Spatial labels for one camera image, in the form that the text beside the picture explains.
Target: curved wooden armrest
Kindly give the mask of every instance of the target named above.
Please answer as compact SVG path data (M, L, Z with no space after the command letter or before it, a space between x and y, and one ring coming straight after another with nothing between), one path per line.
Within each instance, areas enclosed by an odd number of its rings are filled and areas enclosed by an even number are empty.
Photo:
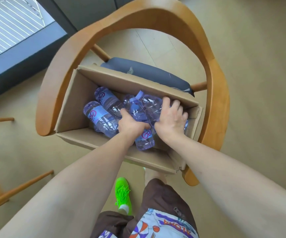
M129 28L146 28L172 35L199 58L207 76L207 106L199 141L220 149L229 116L229 93L207 37L195 15L178 0L134 0L106 18L69 38L54 56L39 92L36 130L53 133L73 69L103 36ZM187 167L183 176L189 185L198 181Z

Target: beige tile floor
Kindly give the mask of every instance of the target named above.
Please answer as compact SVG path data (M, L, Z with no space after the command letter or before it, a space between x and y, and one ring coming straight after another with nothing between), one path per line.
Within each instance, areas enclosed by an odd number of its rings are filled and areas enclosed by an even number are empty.
M286 0L181 0L197 16L230 89L230 121L222 152L286 189ZM157 66L190 83L204 81L197 58L181 42L150 30L127 30L98 43L109 55ZM89 53L82 64L101 60ZM37 95L45 71L0 96L0 184L4 190L54 169L60 172L88 151L56 136L35 132ZM205 106L206 92L196 94ZM144 188L142 168L123 163L135 209ZM32 197L46 178L0 207L0 228ZM168 182L186 200L202 237L244 237L201 185L189 187L180 174ZM113 192L104 210L115 210Z

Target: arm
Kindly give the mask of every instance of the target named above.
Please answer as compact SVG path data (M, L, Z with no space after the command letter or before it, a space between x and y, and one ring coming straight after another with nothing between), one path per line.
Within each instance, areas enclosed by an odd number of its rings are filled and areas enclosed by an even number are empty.
M286 190L239 161L183 133L187 114L164 98L160 138L179 153L213 200L249 237L286 237Z
M1 238L90 237L125 154L149 128L121 113L119 134L56 175L0 230Z

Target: window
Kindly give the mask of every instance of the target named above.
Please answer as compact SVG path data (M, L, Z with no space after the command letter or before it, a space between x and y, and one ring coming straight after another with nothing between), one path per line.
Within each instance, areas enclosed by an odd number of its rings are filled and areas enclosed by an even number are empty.
M36 0L0 0L0 54L52 22Z

